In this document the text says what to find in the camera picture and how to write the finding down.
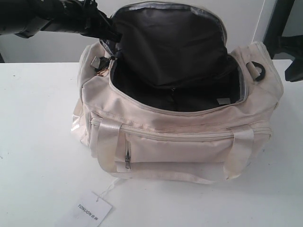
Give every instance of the bag handle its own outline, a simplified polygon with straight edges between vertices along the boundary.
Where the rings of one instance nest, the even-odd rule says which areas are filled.
[[[121,123],[103,119],[98,130],[96,144],[91,148],[97,154],[98,162],[101,168],[114,177],[119,178],[147,178],[185,181],[202,184],[212,184],[214,181],[206,180],[197,175],[162,170],[140,170],[130,172],[118,172],[115,163],[116,148]],[[247,165],[252,152],[254,133],[248,125],[232,128],[234,141],[232,149],[224,164],[224,174],[227,180],[237,178]]]

